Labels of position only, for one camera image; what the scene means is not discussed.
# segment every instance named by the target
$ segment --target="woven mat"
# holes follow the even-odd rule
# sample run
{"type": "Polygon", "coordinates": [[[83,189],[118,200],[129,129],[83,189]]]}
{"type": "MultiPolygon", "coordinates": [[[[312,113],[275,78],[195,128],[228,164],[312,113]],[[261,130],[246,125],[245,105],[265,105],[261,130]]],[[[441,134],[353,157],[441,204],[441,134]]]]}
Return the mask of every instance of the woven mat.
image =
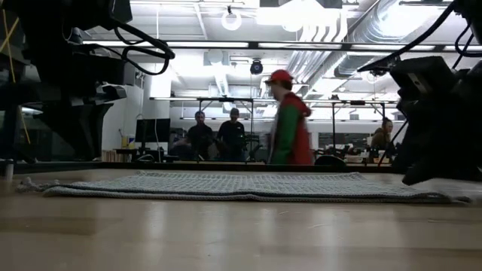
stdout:
{"type": "Polygon", "coordinates": [[[35,184],[23,181],[17,192],[45,196],[100,196],[122,199],[257,200],[270,202],[451,203],[449,196],[403,184],[367,180],[360,173],[338,175],[137,172],[107,181],[35,184]]]}

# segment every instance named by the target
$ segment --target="wooden floor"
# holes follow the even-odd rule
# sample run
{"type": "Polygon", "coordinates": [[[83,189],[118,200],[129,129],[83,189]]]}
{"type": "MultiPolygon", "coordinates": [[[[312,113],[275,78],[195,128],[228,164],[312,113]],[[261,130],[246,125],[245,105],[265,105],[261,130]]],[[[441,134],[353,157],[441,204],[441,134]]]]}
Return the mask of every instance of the wooden floor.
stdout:
{"type": "MultiPolygon", "coordinates": [[[[36,181],[129,175],[95,170],[36,181]]],[[[0,186],[0,270],[481,270],[482,205],[43,198],[0,186]]],[[[390,183],[397,175],[367,175],[390,183]]],[[[430,181],[453,195],[482,184],[430,181]]]]}

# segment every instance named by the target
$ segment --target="black shirt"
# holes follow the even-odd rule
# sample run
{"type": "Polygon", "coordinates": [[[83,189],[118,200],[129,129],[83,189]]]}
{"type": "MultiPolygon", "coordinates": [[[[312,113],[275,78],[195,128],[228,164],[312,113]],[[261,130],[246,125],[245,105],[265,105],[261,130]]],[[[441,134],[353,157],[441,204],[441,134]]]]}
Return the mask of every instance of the black shirt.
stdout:
{"type": "Polygon", "coordinates": [[[188,130],[188,139],[194,151],[204,159],[209,159],[208,148],[212,144],[212,129],[207,125],[192,126],[188,130]]]}
{"type": "Polygon", "coordinates": [[[230,121],[224,122],[219,127],[218,139],[222,139],[231,152],[241,152],[245,145],[243,124],[238,121],[235,123],[230,121]]]}

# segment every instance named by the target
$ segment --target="woman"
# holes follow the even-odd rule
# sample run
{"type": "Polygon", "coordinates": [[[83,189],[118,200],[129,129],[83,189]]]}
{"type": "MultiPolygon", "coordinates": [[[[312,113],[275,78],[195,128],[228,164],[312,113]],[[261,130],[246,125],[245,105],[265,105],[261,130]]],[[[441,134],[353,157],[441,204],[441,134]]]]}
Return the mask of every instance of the woman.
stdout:
{"type": "Polygon", "coordinates": [[[393,122],[384,117],[382,126],[375,131],[374,136],[371,138],[370,147],[377,148],[378,150],[387,150],[389,148],[392,130],[393,122]]]}

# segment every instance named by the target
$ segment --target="red cap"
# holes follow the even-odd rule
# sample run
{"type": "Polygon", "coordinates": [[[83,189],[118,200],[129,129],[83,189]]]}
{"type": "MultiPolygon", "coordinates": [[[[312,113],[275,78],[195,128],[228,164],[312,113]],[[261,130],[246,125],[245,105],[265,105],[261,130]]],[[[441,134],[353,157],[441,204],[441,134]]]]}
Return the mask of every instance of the red cap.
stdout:
{"type": "Polygon", "coordinates": [[[271,77],[266,83],[270,83],[273,81],[293,81],[293,77],[287,72],[286,70],[277,70],[271,74],[271,77]]]}

